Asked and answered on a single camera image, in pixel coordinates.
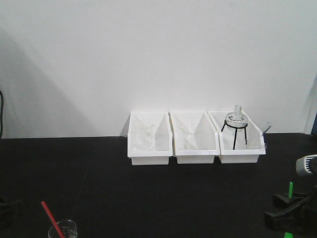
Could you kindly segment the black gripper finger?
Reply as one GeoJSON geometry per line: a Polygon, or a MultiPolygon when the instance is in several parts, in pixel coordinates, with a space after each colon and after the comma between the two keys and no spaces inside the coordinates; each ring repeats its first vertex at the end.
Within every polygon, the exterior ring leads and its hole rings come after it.
{"type": "Polygon", "coordinates": [[[264,212],[265,226],[273,231],[307,232],[308,223],[304,216],[307,200],[304,198],[285,209],[278,209],[276,213],[264,212]]]}
{"type": "Polygon", "coordinates": [[[301,201],[307,195],[307,193],[293,193],[292,197],[289,198],[287,193],[274,194],[272,196],[273,206],[278,209],[285,209],[294,203],[301,201]]]}

